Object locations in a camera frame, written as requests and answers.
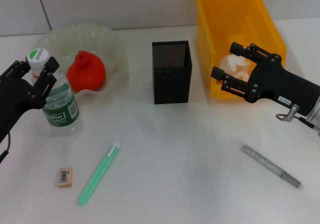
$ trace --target green highlighter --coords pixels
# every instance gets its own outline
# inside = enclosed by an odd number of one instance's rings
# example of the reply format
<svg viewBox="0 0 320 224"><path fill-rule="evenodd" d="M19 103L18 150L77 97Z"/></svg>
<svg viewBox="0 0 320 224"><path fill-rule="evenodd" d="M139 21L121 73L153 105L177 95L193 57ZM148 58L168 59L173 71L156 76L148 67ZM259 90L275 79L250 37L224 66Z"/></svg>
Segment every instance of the green highlighter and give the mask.
<svg viewBox="0 0 320 224"><path fill-rule="evenodd" d="M111 145L106 152L105 157L100 162L99 166L94 171L91 179L83 189L82 193L78 197L77 203L79 206L84 206L87 201L90 199L92 193L94 193L96 187L98 186L100 180L104 176L105 172L107 171L108 167L112 163L113 159L119 152L120 145L118 143Z"/></svg>

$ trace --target bottle label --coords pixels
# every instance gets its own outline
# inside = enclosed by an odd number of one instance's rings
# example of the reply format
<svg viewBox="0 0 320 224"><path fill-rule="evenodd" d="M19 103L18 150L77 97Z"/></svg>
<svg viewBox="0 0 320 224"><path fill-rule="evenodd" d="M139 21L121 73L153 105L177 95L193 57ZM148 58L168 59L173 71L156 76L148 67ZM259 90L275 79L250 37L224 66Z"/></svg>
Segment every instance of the bottle label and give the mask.
<svg viewBox="0 0 320 224"><path fill-rule="evenodd" d="M48 122L55 127L65 127L72 124L79 117L79 108L75 97L63 107L57 109L42 109Z"/></svg>

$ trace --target red object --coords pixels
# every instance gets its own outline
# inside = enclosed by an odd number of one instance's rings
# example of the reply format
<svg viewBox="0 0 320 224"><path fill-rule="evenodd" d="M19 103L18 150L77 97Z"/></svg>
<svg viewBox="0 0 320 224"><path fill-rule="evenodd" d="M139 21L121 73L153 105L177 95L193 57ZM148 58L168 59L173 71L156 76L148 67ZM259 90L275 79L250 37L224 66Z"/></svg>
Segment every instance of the red object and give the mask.
<svg viewBox="0 0 320 224"><path fill-rule="evenodd" d="M81 50L66 72L72 90L96 91L106 80L106 69L102 60L93 53Z"/></svg>

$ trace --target water bottle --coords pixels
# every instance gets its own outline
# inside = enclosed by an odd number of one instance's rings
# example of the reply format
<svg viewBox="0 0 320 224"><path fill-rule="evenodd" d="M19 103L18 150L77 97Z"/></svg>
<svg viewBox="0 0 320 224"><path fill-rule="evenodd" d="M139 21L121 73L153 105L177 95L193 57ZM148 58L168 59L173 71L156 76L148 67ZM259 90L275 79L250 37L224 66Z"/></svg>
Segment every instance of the water bottle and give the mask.
<svg viewBox="0 0 320 224"><path fill-rule="evenodd" d="M35 84L50 57L49 52L43 48L34 49L28 54L27 61L32 69L32 84ZM45 117L55 135L78 132L82 128L82 122L68 79L59 72L59 69L53 75L56 78L56 83L42 109Z"/></svg>

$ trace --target black mesh pencil holder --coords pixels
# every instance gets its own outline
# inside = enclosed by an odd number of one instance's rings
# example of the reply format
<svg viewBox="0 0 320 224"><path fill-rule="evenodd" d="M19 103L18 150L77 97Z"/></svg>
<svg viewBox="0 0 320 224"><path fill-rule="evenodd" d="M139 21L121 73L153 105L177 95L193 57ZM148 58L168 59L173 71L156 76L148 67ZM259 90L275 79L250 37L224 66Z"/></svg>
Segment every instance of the black mesh pencil holder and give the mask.
<svg viewBox="0 0 320 224"><path fill-rule="evenodd" d="M187 40L152 43L154 104L187 103L192 61Z"/></svg>

